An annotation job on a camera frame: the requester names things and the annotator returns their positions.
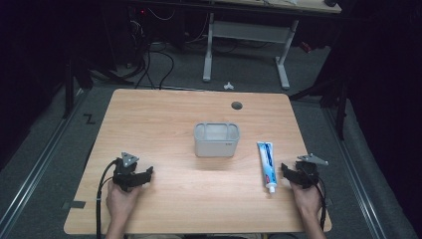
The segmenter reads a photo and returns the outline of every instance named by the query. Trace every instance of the table top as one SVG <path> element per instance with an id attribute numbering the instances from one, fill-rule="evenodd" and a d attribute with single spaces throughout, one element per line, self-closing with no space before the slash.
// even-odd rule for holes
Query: table top
<path id="1" fill-rule="evenodd" d="M 246 4 L 266 6 L 264 0 L 214 0 L 215 2 L 227 2 L 233 4 Z M 341 8 L 336 4 L 328 7 L 323 0 L 268 0 L 268 7 L 292 9 L 299 11 L 311 11 L 320 13 L 340 13 Z"/>
<path id="2" fill-rule="evenodd" d="M 242 104 L 240 110 L 233 102 Z M 197 157 L 197 123 L 233 122 L 240 139 L 232 157 Z M 257 141 L 274 144 L 279 185 L 264 184 Z M 106 166 L 122 151 L 154 167 L 126 228 L 130 234 L 271 233 L 304 231 L 281 163 L 307 154 L 289 98 L 282 94 L 117 90 L 113 93 L 75 196 L 68 234 L 96 233 L 96 195 Z M 112 176 L 113 167 L 107 177 Z M 109 214 L 103 188 L 102 230 Z M 325 230 L 330 230 L 329 217 Z"/>

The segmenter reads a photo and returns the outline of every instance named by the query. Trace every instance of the white desk frame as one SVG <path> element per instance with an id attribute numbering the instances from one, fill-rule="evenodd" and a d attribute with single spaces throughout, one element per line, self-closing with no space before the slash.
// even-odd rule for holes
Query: white desk frame
<path id="1" fill-rule="evenodd" d="M 214 37 L 282 43 L 284 44 L 284 48 L 281 52 L 281 56 L 276 57 L 275 60 L 277 69 L 279 70 L 279 77 L 282 83 L 282 88 L 284 90 L 288 90 L 290 88 L 290 84 L 284 63 L 293 38 L 295 37 L 298 24 L 299 20 L 295 20 L 290 28 L 282 28 L 264 25 L 214 21 L 214 14 L 211 13 L 208 28 L 208 45 L 207 53 L 205 55 L 203 81 L 211 81 L 212 40 Z"/>

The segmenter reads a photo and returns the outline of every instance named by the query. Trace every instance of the clear plastic container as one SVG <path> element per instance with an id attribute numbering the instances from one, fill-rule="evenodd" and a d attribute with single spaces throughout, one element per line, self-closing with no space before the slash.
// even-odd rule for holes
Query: clear plastic container
<path id="1" fill-rule="evenodd" d="M 197 156 L 233 156 L 240 131 L 232 122 L 201 122 L 196 125 L 194 136 Z"/>

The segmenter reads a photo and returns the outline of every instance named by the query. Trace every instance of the person's arm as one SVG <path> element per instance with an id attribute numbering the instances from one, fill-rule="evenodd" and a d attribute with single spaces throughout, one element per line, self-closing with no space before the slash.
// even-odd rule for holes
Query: person's arm
<path id="1" fill-rule="evenodd" d="M 105 236 L 106 239 L 123 238 L 127 219 L 136 204 L 136 198 L 140 189 L 141 187 L 138 186 L 131 192 L 125 192 L 112 181 L 108 183 L 106 206 L 111 216 L 111 222 Z"/>
<path id="2" fill-rule="evenodd" d="M 323 234 L 323 231 L 319 226 L 319 219 L 317 216 L 321 209 L 320 195 L 317 189 L 315 187 L 302 189 L 293 182 L 291 182 L 291 186 L 308 238 L 325 239 L 325 234 Z"/>

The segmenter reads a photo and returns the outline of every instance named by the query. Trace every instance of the blue toothpaste tube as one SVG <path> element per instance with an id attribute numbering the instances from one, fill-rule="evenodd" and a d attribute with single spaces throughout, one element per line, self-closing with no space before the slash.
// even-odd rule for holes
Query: blue toothpaste tube
<path id="1" fill-rule="evenodd" d="M 276 170 L 274 169 L 273 160 L 273 144 L 271 142 L 257 142 L 258 149 L 260 150 L 261 161 L 263 163 L 264 183 L 270 190 L 270 193 L 276 192 L 277 177 Z"/>

